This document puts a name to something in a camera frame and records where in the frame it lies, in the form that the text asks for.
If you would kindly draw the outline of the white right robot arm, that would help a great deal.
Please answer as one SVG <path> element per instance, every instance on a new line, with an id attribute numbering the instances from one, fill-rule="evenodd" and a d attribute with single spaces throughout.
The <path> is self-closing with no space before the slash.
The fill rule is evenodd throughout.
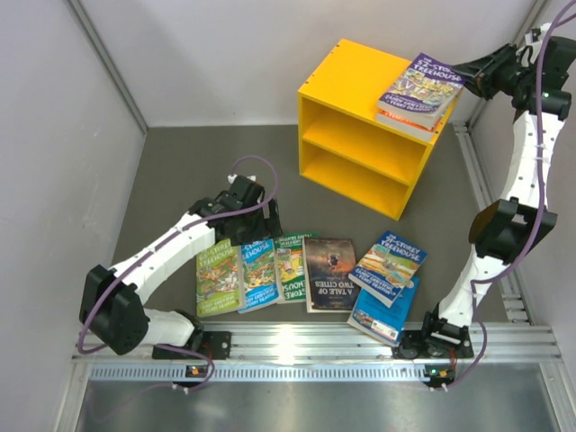
<path id="1" fill-rule="evenodd" d="M 547 209 L 545 182 L 557 136 L 572 107 L 563 85 L 575 60 L 575 42 L 555 36 L 553 30 L 553 24 L 542 24 L 526 34 L 521 47 L 506 44 L 452 67 L 474 95 L 485 100 L 498 93 L 510 96 L 514 144 L 500 198 L 472 223 L 472 249 L 463 271 L 424 318 L 419 343 L 429 356 L 473 356 L 469 327 L 476 307 L 556 224 L 556 214 Z"/>

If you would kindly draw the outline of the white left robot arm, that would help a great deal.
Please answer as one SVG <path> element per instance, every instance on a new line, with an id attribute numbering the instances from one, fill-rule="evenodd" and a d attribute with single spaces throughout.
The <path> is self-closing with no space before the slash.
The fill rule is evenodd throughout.
<path id="1" fill-rule="evenodd" d="M 193 357 L 203 349 L 203 325 L 180 310 L 150 310 L 152 293 L 191 259 L 229 240 L 233 246 L 282 235 L 278 203 L 253 176 L 231 175 L 229 189 L 202 198 L 166 233 L 119 264 L 96 265 L 86 275 L 79 310 L 82 325 L 77 350 L 86 334 L 123 356 L 139 346 L 154 346 Z"/>

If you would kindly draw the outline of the purple 52-storey book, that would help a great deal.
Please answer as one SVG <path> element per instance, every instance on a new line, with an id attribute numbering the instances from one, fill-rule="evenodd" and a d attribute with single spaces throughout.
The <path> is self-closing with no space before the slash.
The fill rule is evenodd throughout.
<path id="1" fill-rule="evenodd" d="M 378 113 L 432 130 L 463 87 L 451 66 L 419 53 L 380 96 Z"/>

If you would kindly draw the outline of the light green 65-storey book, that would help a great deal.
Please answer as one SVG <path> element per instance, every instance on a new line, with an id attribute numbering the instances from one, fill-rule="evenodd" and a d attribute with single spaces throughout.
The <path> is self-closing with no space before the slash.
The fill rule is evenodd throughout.
<path id="1" fill-rule="evenodd" d="M 196 315 L 200 318 L 239 311 L 245 294 L 239 283 L 239 252 L 229 239 L 196 257 Z"/>

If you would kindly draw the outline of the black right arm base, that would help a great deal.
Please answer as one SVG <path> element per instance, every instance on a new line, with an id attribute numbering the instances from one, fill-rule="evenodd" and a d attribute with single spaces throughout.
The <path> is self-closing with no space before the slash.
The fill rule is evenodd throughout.
<path id="1" fill-rule="evenodd" d="M 457 327 L 427 312 L 421 329 L 403 330 L 400 343 L 392 349 L 392 357 L 400 360 L 420 358 L 473 358 L 472 342 L 467 326 Z"/>

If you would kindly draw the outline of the orange 78-storey book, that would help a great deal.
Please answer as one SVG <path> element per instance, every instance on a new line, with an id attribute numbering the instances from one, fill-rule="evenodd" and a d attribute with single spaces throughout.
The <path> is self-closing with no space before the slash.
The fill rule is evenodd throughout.
<path id="1" fill-rule="evenodd" d="M 429 142 L 439 132 L 440 125 L 443 123 L 444 118 L 441 117 L 432 128 L 427 128 L 416 124 L 415 122 L 403 119 L 396 114 L 379 110 L 375 115 L 375 120 L 395 129 L 396 131 L 403 132 L 413 139 Z"/>

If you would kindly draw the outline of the blue 26-storey book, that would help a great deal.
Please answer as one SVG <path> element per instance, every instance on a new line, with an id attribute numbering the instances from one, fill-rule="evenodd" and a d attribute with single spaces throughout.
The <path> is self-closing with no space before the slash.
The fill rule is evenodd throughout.
<path id="1" fill-rule="evenodd" d="M 239 257 L 245 305 L 238 312 L 244 314 L 278 303 L 274 241 L 266 239 L 243 245 L 239 248 Z"/>

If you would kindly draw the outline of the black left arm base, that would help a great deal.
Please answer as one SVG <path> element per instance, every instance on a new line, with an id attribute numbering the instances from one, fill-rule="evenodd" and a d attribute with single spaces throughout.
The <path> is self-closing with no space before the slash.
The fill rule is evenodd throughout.
<path id="1" fill-rule="evenodd" d="M 231 337 L 229 331 L 205 331 L 199 342 L 187 344 L 184 349 L 207 356 L 211 360 L 226 360 L 230 357 Z M 190 355 L 177 353 L 171 350 L 154 347 L 152 358 L 155 360 L 187 360 L 193 359 Z"/>

